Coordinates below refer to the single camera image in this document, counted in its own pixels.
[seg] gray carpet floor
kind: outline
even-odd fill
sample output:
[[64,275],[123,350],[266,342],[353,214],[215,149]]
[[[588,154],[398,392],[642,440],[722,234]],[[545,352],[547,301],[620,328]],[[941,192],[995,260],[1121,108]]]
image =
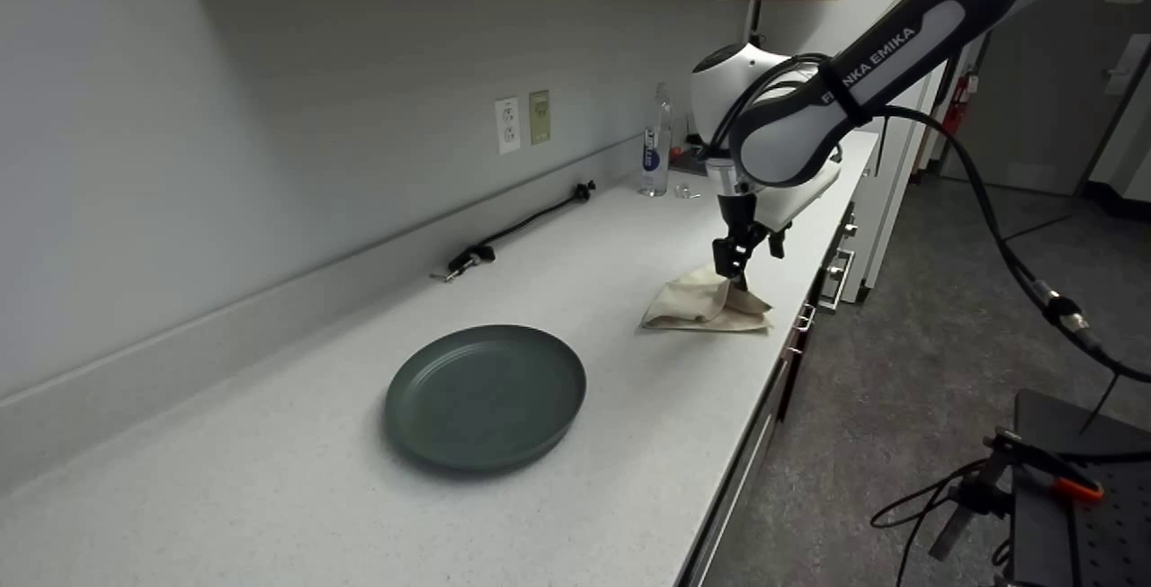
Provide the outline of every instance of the gray carpet floor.
[[[1012,242],[1030,268],[1074,297],[1107,348],[1151,369],[1151,226],[1093,203],[991,190],[1004,234],[1073,214]],[[970,186],[909,186],[877,288],[821,315],[791,412],[777,428],[747,506],[729,525],[708,587],[890,586],[907,528],[875,531],[884,504],[986,455],[1029,388],[1093,405],[1110,374],[1067,344],[1015,287]],[[1120,381],[1105,414],[1151,428],[1151,386]],[[1007,524],[982,518],[947,563],[927,547],[950,509],[929,518],[904,585],[991,585]]]

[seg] fire extinguisher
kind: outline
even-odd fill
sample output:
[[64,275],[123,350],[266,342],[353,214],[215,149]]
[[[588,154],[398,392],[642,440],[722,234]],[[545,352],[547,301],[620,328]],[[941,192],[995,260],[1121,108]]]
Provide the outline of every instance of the fire extinguisher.
[[943,125],[947,131],[954,134],[959,131],[959,125],[967,113],[967,104],[970,104],[971,96],[980,86],[978,75],[970,71],[962,75],[955,84],[955,91],[951,96],[951,105],[947,107],[947,115],[943,119]]

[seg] franka emika robot arm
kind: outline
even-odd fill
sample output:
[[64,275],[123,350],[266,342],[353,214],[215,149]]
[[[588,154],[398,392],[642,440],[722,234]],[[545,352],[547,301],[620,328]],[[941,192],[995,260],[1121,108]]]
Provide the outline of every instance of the franka emika robot arm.
[[[716,272],[742,285],[752,251],[769,241],[783,256],[791,218],[834,181],[821,174],[851,129],[930,74],[971,39],[1032,0],[899,0],[847,49],[785,58],[732,45],[692,74],[692,107],[708,176],[729,227],[716,239]],[[773,186],[801,186],[782,214]]]

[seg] green plate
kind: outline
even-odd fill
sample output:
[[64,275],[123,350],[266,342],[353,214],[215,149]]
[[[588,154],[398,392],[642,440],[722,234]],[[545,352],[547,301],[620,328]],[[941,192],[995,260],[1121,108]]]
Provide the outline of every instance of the green plate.
[[485,326],[449,334],[399,368],[383,426],[403,451],[460,471],[510,468],[563,439],[584,403],[578,355],[550,334]]

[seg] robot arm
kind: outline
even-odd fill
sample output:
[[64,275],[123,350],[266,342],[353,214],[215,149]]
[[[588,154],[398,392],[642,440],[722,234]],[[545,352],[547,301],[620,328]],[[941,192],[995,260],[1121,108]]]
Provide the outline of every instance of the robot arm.
[[[798,186],[815,178],[851,129],[1031,1],[898,0],[836,58],[818,68],[798,63],[765,83],[759,79],[786,58],[754,46],[727,46],[703,59],[692,74],[701,136],[715,142],[724,116],[735,113],[730,131],[715,145],[719,148],[708,153],[715,158],[709,175],[718,184],[730,228],[727,239],[716,242],[717,272],[742,276],[750,250],[769,236],[761,232],[773,235],[755,219],[753,198],[772,193],[764,186]],[[755,98],[733,109],[748,92]],[[814,193],[820,192],[817,186]]]

